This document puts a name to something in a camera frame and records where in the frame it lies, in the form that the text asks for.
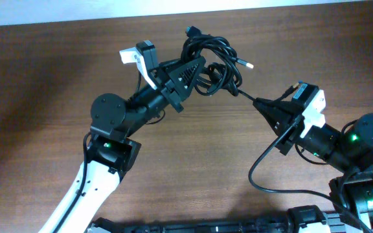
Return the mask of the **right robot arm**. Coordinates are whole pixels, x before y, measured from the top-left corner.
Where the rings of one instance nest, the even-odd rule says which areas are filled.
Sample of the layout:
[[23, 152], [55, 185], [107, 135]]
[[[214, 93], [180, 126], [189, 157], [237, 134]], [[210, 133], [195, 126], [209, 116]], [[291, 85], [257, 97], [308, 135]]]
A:
[[[254, 107], [267, 120], [277, 138], [249, 170], [249, 182], [272, 194], [310, 194], [329, 200], [342, 222], [362, 232], [373, 232], [373, 113], [347, 123], [342, 130], [328, 124], [309, 126], [309, 102], [259, 98]], [[306, 150], [342, 175], [329, 182], [330, 193], [313, 190], [279, 190], [256, 184], [253, 173], [273, 148], [286, 154], [290, 148]]]

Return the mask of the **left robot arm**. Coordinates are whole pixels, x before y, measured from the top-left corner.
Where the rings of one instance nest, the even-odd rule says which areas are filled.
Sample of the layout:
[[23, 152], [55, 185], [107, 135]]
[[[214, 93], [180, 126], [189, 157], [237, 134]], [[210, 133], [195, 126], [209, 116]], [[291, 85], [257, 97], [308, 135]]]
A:
[[146, 86], [125, 100], [102, 94], [91, 106], [92, 123], [83, 139], [84, 161], [41, 232], [84, 232], [105, 200], [130, 171], [141, 148], [131, 136], [168, 105], [181, 112], [205, 64], [204, 57], [157, 63], [141, 54], [121, 56], [134, 63]]

